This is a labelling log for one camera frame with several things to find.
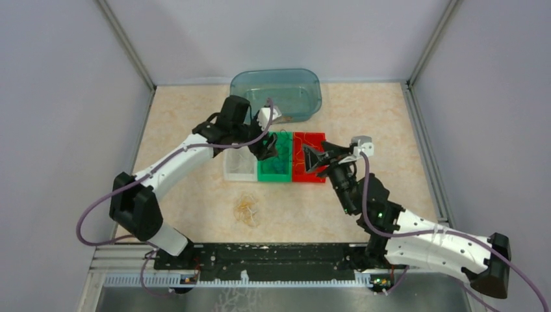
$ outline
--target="white wall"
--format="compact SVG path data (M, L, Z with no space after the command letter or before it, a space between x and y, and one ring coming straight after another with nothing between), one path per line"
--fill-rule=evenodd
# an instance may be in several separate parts
M0 62L0 310L74 311L149 91L93 1L2 1Z
M499 231L551 300L551 2L465 1L418 81L459 229ZM511 271L500 311L541 311Z
M158 85L304 67L323 81L409 78L448 0L110 0Z

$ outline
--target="green tray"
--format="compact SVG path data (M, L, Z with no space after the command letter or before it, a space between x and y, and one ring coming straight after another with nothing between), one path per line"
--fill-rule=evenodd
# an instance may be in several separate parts
M258 181L292 181L292 132L275 132L278 156L258 162Z

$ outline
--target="red tray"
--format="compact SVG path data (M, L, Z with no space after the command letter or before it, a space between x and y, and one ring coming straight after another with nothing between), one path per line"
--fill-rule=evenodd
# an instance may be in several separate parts
M318 168L316 172L311 174L306 173L306 167L304 163L304 152L302 151L302 144L312 146L318 151L322 151L322 141L326 140L325 133L314 132L294 132L293 133L293 158L292 158L292 181L293 182L311 182L311 183L325 183L324 177L316 177L318 172L321 172L325 167Z

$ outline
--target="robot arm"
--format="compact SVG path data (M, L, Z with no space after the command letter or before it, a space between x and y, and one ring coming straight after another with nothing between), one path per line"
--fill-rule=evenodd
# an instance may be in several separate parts
M182 144L150 167L131 176L119 174L113 189L143 179L141 184L113 196L109 216L142 242L149 242L171 255L179 255L189 240L168 225L161 215L159 201L182 178L232 144L249 142L262 135L270 114L276 120L281 113L274 107L262 108L251 124L244 124L250 103L244 98L229 96L219 113L193 129ZM266 134L248 145L258 160L277 155L276 134Z
M356 181L356 170L352 172L350 166L361 158L361 152L373 155L371 138L354 137L347 148L329 142L323 142L322 147L323 151L317 151L303 146L307 171L326 166L318 176L329 177L344 212L349 215L362 214L364 183L368 179L367 218L376 230L387 234L383 237L373 232L361 215L357 224L371 236L359 261L370 267L410 265L426 268L469 282L473 289L488 296L507 297L509 267L490 251L466 238L446 234L450 228L425 220L389 201L390 192L374 174ZM425 234L406 234L423 230ZM510 260L509 239L505 235L468 236Z

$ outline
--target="wooden tabletop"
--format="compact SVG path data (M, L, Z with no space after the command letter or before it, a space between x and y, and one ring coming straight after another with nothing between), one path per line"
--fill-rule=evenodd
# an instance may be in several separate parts
M174 149L229 94L227 85L160 86L136 160L136 171ZM436 221L419 151L398 83L322 85L322 108L310 120L273 130L324 132L347 146L351 137L372 137L371 171L390 190L390 200ZM366 242L366 234L339 204L331 183L224 181L223 155L185 177L160 201L165 221L194 242ZM358 179L364 164L358 163ZM257 200L251 227L234 208L244 192ZM127 232L119 228L117 236Z

